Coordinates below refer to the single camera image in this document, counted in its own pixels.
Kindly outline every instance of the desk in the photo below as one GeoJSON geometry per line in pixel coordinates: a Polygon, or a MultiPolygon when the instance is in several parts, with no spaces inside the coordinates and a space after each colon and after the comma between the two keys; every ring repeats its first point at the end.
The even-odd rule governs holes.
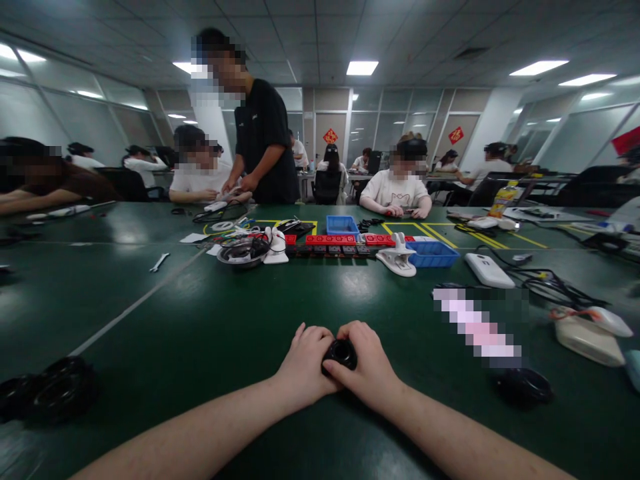
{"type": "MultiPolygon", "coordinates": [[[[84,351],[102,390],[88,414],[48,429],[0,425],[0,441],[11,446],[11,454],[0,455],[0,471],[7,478],[27,478],[33,470],[32,479],[67,478],[151,426],[274,374],[302,320],[336,332],[352,319],[369,322],[400,378],[433,398],[581,480],[634,476],[638,394],[622,369],[602,367],[560,346],[547,322],[548,306],[532,304],[528,318],[501,317],[556,394],[552,404],[521,413],[493,393],[481,360],[434,313],[428,295],[434,284],[476,283],[462,259],[451,269],[420,269],[411,279],[372,260],[292,259],[235,272],[203,250],[178,243],[202,231],[202,225],[171,215],[172,207],[110,205],[104,218],[82,213],[33,227],[43,234],[38,240],[0,249],[1,262],[17,271],[0,287],[5,377],[44,368],[151,292],[84,351]],[[93,244],[69,245],[76,241],[93,244]],[[149,273],[163,252],[171,256],[158,273],[149,273]],[[290,298],[283,298],[284,291],[292,292],[290,298]],[[286,305],[288,313],[283,312],[286,305]],[[26,473],[12,475],[16,471],[26,473]]],[[[326,215],[353,215],[357,221],[378,217],[355,206],[259,205],[251,212],[252,218],[264,220],[262,225],[294,215],[316,221],[318,233],[325,231],[326,215]]],[[[371,232],[433,235],[461,253],[483,243],[454,230],[442,208],[434,208],[424,222],[387,220],[371,232]]],[[[505,247],[501,252],[507,258],[533,253],[533,267],[550,267],[577,288],[607,299],[640,331],[637,297],[631,292],[636,265],[584,250],[561,233],[530,224],[516,235],[500,232],[493,241],[505,247]]],[[[620,344],[623,350],[638,349],[640,337],[620,339],[620,344]]],[[[440,475],[404,436],[342,393],[272,427],[219,477],[440,475]]]]}

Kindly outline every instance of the blue plastic basket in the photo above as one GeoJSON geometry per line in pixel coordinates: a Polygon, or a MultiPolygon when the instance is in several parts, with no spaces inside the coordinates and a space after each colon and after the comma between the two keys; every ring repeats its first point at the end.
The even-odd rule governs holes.
{"type": "Polygon", "coordinates": [[[409,261],[416,268],[451,268],[460,254],[440,241],[407,242],[407,248],[415,250],[409,261]]]}
{"type": "Polygon", "coordinates": [[[358,235],[358,225],[353,217],[327,215],[327,235],[358,235]]]}

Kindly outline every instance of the white line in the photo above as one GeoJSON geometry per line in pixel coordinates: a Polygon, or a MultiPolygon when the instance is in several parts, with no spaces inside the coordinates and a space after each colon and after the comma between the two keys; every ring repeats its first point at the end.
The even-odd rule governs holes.
{"type": "Polygon", "coordinates": [[[138,299],[138,301],[135,302],[132,306],[130,306],[129,308],[124,310],[124,312],[122,312],[120,315],[118,315],[116,318],[114,318],[108,324],[106,324],[104,327],[102,327],[100,330],[98,330],[98,332],[96,332],[94,335],[92,335],[86,342],[84,342],[82,345],[80,345],[78,348],[76,348],[76,350],[72,351],[69,354],[69,356],[72,357],[72,356],[80,355],[82,352],[84,352],[84,350],[86,350],[90,346],[92,346],[96,341],[98,341],[100,339],[100,337],[102,337],[106,332],[108,332],[109,330],[114,328],[128,314],[130,314],[132,311],[134,311],[136,308],[138,308],[145,300],[147,300],[155,292],[157,292],[162,287],[164,287],[166,284],[168,284],[171,280],[176,278],[178,276],[178,274],[180,274],[182,272],[182,270],[184,270],[190,264],[192,264],[196,260],[196,258],[198,258],[200,255],[202,255],[204,252],[206,252],[206,250],[200,250],[200,252],[196,253],[193,256],[193,258],[191,258],[188,262],[186,262],[185,264],[180,266],[178,269],[176,269],[170,275],[166,276],[166,278],[164,280],[162,280],[162,282],[158,283],[154,288],[152,288],[146,294],[144,294],[142,297],[140,297],[138,299]]]}

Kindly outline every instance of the air vent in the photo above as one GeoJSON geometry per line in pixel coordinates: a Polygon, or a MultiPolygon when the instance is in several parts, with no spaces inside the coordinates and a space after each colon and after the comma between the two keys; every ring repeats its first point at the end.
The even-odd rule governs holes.
{"type": "Polygon", "coordinates": [[[456,55],[453,59],[454,60],[475,60],[487,50],[489,50],[489,47],[479,47],[479,48],[470,47],[464,50],[462,53],[456,55]]]}

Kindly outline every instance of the white remote control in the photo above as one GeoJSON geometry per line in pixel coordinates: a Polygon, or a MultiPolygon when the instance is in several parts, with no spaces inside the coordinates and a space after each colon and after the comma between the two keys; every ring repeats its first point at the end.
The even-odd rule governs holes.
{"type": "Polygon", "coordinates": [[[465,260],[483,285],[494,288],[515,288],[515,283],[502,268],[486,255],[468,253],[465,260]]]}

